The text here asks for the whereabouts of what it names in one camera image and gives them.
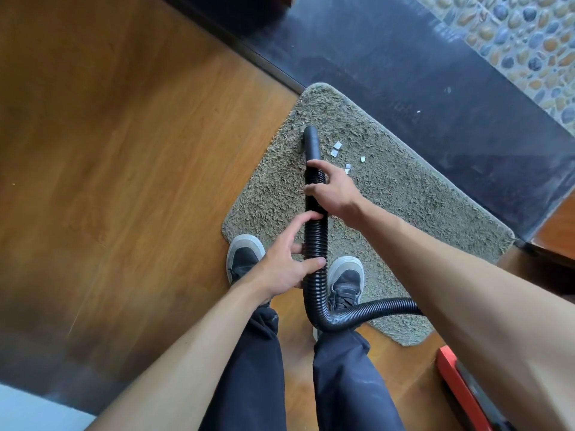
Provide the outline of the person's left forearm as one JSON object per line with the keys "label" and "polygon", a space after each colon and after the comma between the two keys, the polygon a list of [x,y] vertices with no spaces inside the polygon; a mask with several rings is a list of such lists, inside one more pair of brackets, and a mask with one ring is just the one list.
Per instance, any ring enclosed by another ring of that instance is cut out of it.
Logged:
{"label": "person's left forearm", "polygon": [[197,431],[248,319],[271,296],[260,279],[241,280],[86,431]]}

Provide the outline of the scattered white paper scraps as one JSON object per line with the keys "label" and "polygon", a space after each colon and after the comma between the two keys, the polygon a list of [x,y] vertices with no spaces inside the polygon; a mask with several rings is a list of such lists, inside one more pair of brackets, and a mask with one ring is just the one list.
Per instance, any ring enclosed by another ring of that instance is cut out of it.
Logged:
{"label": "scattered white paper scraps", "polygon": [[315,83],[308,91],[312,88],[321,91],[326,101],[323,115],[326,128],[331,130],[328,149],[332,157],[337,157],[341,149],[354,150],[358,160],[363,163],[371,148],[378,151],[390,149],[395,156],[405,156],[404,161],[413,161],[415,166],[422,168],[422,173],[433,174],[445,180],[437,169],[410,146],[335,87],[327,83]]}

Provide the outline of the person's left hand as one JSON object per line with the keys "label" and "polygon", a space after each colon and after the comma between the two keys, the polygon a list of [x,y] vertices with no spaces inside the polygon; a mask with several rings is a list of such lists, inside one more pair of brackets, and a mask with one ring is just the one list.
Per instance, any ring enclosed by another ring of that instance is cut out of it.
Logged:
{"label": "person's left hand", "polygon": [[306,223],[320,219],[323,219],[323,215],[315,211],[296,216],[276,238],[263,259],[250,270],[247,280],[256,287],[264,302],[300,285],[302,280],[297,280],[294,275],[293,255],[301,254],[303,245],[296,243],[295,238]]}

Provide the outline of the person's black shoe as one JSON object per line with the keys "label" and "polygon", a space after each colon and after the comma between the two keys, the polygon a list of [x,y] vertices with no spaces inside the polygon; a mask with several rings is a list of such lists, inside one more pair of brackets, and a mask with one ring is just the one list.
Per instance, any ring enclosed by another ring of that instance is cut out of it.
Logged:
{"label": "person's black shoe", "polygon": [[245,276],[265,255],[261,241],[252,234],[236,236],[229,245],[226,255],[226,274],[233,286]]}
{"label": "person's black shoe", "polygon": [[328,306],[332,311],[350,309],[361,303],[364,267],[354,256],[341,256],[329,267]]}

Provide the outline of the person's right black shoe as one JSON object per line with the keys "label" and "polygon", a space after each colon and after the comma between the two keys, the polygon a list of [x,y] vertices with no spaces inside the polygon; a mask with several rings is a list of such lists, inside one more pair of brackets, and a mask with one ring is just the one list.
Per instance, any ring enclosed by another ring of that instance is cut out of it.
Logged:
{"label": "person's right black shoe", "polygon": [[341,256],[329,267],[328,306],[332,311],[350,309],[361,303],[364,267],[354,256]]}

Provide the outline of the red vacuum cleaner body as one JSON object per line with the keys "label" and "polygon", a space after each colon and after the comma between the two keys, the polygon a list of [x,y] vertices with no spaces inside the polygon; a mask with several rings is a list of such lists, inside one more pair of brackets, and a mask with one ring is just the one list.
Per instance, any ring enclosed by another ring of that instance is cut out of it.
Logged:
{"label": "red vacuum cleaner body", "polygon": [[438,349],[436,368],[448,403],[465,431],[517,431],[449,346]]}

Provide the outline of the beige shaggy floor mat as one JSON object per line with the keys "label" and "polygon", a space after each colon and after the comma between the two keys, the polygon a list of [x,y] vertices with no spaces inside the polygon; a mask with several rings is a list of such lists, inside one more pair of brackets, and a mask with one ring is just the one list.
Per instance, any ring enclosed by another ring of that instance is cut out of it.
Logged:
{"label": "beige shaggy floor mat", "polygon": [[[307,87],[277,131],[250,180],[222,224],[222,235],[231,241],[240,234],[259,237],[270,245],[294,215],[320,210],[314,199],[305,201],[303,187],[324,181],[310,169],[305,175],[304,150],[320,150],[320,158],[336,166],[350,165],[349,175],[361,194],[374,204],[435,239],[490,263],[497,263],[515,240],[514,232],[474,202],[447,178],[422,173],[422,168],[393,150],[371,148],[360,162],[354,150],[328,149],[331,130],[324,122],[326,101],[316,88]],[[354,310],[332,311],[328,306],[327,268],[304,281],[308,319],[318,330],[334,332],[369,322],[403,346],[420,344],[433,330],[390,268],[367,240],[335,217],[310,221],[299,239],[306,241],[306,258],[355,256],[364,267],[361,304]]]}

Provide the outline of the person's left black shoe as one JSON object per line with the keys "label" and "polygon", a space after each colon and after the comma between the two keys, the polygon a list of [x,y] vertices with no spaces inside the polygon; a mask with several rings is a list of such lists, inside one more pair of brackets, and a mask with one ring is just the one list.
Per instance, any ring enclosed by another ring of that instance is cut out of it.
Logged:
{"label": "person's left black shoe", "polygon": [[261,241],[252,234],[236,236],[229,245],[226,255],[226,274],[233,286],[245,276],[265,255]]}

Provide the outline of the person's right forearm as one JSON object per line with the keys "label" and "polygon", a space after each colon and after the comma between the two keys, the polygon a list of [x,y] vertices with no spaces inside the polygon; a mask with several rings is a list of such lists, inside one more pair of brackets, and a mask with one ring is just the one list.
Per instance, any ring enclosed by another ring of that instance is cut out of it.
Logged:
{"label": "person's right forearm", "polygon": [[367,238],[443,340],[522,431],[575,431],[575,304],[360,199]]}

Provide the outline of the person's dark trousers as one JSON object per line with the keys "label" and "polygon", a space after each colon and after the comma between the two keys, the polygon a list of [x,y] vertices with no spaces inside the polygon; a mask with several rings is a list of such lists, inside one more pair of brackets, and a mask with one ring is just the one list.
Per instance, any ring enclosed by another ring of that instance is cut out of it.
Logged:
{"label": "person's dark trousers", "polygon": [[[198,431],[286,431],[278,322],[269,306],[253,312]],[[320,431],[405,431],[369,351],[350,329],[319,336],[313,384]]]}

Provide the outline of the person's right hand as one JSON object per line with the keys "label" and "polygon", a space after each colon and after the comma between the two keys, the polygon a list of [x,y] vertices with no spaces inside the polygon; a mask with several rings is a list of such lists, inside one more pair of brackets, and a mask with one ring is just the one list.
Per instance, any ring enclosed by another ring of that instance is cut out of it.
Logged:
{"label": "person's right hand", "polygon": [[312,196],[331,216],[338,217],[348,227],[355,228],[359,217],[359,208],[363,196],[356,188],[353,180],[339,168],[327,161],[309,160],[308,168],[322,171],[327,176],[330,186],[328,196]]}

